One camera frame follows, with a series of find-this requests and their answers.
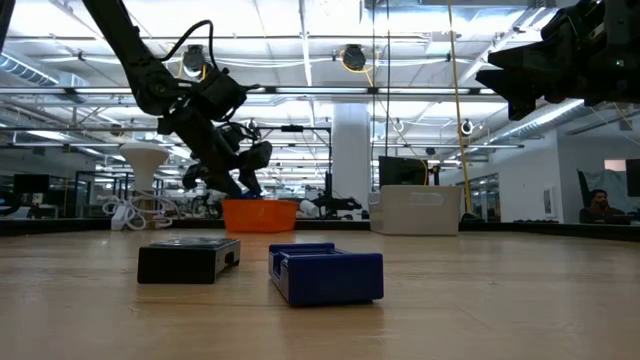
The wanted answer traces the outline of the black adapter box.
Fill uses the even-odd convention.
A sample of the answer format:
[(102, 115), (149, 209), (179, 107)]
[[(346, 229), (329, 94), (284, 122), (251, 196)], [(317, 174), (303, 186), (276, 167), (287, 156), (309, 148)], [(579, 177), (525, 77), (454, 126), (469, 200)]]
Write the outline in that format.
[(240, 263), (240, 241), (187, 237), (139, 248), (139, 284), (214, 284), (220, 273)]

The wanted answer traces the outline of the small black monitor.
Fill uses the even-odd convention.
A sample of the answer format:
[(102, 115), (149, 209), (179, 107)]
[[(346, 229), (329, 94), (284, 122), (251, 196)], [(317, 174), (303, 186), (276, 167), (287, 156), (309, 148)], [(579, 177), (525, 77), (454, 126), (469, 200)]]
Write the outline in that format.
[(50, 186), (47, 174), (15, 174), (13, 191), (18, 194), (46, 193)]

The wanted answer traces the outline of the orange plastic basket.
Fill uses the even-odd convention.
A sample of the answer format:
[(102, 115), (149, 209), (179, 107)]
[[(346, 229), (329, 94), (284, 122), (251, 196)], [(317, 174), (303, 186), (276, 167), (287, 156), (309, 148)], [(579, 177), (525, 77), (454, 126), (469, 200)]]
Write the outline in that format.
[(224, 224), (232, 233), (293, 231), (297, 204), (286, 200), (226, 199), (222, 201)]

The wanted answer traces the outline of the person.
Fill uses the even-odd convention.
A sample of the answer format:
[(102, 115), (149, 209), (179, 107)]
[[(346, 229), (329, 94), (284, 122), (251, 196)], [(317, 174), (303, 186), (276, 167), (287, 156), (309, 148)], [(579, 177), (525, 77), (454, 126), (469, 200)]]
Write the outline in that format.
[(630, 225), (631, 217), (622, 210), (611, 207), (607, 192), (595, 189), (590, 192), (589, 204), (580, 210), (581, 224)]

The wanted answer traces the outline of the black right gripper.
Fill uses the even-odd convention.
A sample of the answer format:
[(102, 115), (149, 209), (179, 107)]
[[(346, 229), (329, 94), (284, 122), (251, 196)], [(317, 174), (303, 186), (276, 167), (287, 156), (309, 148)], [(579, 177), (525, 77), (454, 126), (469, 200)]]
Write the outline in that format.
[(501, 69), (529, 70), (476, 74), (507, 101), (510, 120), (522, 120), (540, 99), (640, 104), (640, 0), (579, 0), (556, 12), (542, 39), (488, 55)]

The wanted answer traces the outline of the black monitor screen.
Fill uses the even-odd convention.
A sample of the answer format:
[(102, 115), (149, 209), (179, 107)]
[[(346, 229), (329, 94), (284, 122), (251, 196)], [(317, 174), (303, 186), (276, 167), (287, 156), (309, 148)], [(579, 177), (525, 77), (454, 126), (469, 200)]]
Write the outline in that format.
[(428, 185), (428, 168), (419, 159), (380, 156), (379, 182), (387, 185)]

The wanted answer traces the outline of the dark blue adapter box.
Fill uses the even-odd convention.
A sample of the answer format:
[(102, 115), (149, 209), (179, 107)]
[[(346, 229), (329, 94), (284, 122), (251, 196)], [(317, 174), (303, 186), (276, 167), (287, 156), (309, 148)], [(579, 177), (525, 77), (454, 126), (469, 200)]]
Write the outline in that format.
[(269, 275), (291, 306), (365, 303), (384, 297), (380, 253), (352, 253), (333, 243), (272, 244)]

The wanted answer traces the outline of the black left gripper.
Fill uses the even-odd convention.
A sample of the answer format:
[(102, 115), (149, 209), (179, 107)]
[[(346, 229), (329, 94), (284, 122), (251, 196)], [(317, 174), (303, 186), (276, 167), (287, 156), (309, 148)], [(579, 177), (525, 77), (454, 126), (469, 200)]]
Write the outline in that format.
[(185, 188), (194, 188), (196, 180), (202, 179), (208, 189), (220, 191), (231, 198), (240, 197), (242, 191), (230, 174), (231, 170), (238, 170), (238, 181), (248, 193), (251, 196), (261, 195), (256, 171), (268, 165), (273, 147), (269, 142), (263, 142), (243, 149), (242, 143), (252, 137), (245, 125), (226, 122), (214, 126), (195, 109), (184, 108), (159, 118), (158, 133), (175, 133), (190, 149), (190, 157), (197, 161), (183, 177)]

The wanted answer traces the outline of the black aluminium rig frame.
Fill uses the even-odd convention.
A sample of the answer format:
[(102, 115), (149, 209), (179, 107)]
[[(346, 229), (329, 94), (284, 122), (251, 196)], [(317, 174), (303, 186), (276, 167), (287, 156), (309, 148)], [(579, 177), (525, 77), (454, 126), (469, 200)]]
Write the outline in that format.
[[(0, 220), (0, 237), (110, 229), (110, 220), (98, 218)], [(314, 231), (365, 231), (369, 230), (370, 227), (368, 222), (301, 220), (296, 222), (294, 229)], [(521, 232), (640, 243), (640, 226), (630, 225), (559, 224), (546, 222), (463, 223), (459, 225), (459, 232)]]

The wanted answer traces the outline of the black gantry frame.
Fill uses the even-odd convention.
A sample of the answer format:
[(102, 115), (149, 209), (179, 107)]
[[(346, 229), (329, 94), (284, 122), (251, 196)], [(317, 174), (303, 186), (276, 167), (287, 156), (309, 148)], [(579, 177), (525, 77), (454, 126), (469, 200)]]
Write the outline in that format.
[(272, 194), (303, 197), (306, 190), (320, 195), (333, 191), (333, 138), (328, 127), (278, 125), (250, 127), (252, 137), (241, 147), (249, 149), (269, 142), (273, 153), (265, 168), (257, 171), (263, 189)]

